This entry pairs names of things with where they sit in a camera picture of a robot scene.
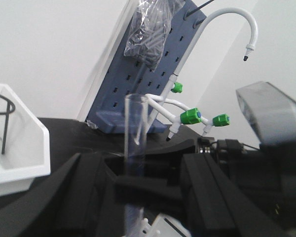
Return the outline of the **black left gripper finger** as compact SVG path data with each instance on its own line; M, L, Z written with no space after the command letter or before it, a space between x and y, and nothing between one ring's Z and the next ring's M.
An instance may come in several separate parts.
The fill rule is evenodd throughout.
M115 237L107 210L103 152L75 154L47 179L0 209L0 237Z

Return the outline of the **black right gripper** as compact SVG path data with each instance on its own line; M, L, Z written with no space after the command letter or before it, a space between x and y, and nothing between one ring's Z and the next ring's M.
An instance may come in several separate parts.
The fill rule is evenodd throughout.
M265 214L283 229L296 229L296 140L258 147L235 139L197 143L200 154L184 155L181 163L192 236L286 236Z

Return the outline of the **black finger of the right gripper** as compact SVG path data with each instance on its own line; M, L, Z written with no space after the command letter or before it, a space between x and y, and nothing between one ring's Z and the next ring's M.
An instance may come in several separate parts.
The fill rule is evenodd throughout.
M113 183L115 201L146 207L169 215L184 215L179 186L169 186L165 179L118 176Z

